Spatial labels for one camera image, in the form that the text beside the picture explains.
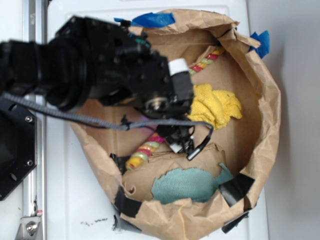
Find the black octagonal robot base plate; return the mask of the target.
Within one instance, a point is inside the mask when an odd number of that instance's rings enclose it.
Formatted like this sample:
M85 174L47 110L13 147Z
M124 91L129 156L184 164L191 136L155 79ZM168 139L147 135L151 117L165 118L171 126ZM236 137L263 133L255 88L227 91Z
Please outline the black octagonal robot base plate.
M0 100L0 200L4 201L36 166L37 118L25 107Z

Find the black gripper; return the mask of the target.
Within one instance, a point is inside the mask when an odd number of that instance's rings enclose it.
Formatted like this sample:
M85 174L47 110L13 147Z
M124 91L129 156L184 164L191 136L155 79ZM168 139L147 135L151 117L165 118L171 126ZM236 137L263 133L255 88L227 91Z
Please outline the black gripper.
M125 26L99 25L99 101L105 106L131 105L151 119L185 119L194 98L187 62L155 50L148 34ZM195 149L191 126L158 125L157 133L174 153Z

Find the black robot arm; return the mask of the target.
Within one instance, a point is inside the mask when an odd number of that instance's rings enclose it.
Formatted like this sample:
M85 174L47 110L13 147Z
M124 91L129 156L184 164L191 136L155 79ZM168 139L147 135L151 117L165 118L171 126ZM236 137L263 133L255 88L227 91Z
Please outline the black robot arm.
M0 90L42 95L61 111L86 100L128 105L150 119L185 121L194 98L188 67L154 50L122 25L73 16L47 44L0 45Z

